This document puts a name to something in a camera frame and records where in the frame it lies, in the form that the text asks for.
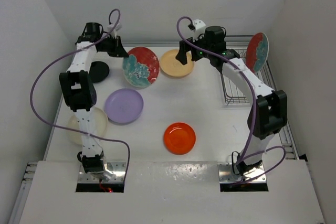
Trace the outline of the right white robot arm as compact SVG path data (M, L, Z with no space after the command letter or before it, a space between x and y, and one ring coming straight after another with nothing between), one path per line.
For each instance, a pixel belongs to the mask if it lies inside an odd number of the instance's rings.
M233 163L233 172L243 175L260 166L263 154L271 150L269 142L287 124L287 95L266 85L245 65L236 50L227 48L222 27L206 26L202 21L194 20L188 28L193 36L182 38L176 59L185 65L188 52L194 62L208 59L220 74L235 84L251 105L247 142Z

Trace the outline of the red teal floral plate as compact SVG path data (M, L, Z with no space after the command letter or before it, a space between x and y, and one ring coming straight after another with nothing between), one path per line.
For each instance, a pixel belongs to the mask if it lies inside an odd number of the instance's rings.
M247 46L245 64L253 72L260 71L265 65L269 54L269 40L265 33L252 36Z
M160 63L157 55L147 47L134 47L123 59L122 69L126 81L137 88L147 88L158 78Z

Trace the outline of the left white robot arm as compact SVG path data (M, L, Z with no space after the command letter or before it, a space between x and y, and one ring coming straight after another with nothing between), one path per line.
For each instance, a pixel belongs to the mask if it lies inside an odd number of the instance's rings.
M105 159L99 140L93 137L97 133L94 114L97 93L89 71L98 52L106 52L111 57L128 57L117 35L120 27L119 23L110 23L108 30L104 31L98 23L87 23L77 40L70 67L59 75L65 103L74 112L82 131L82 152L78 159L85 173L105 182L112 178L113 170Z

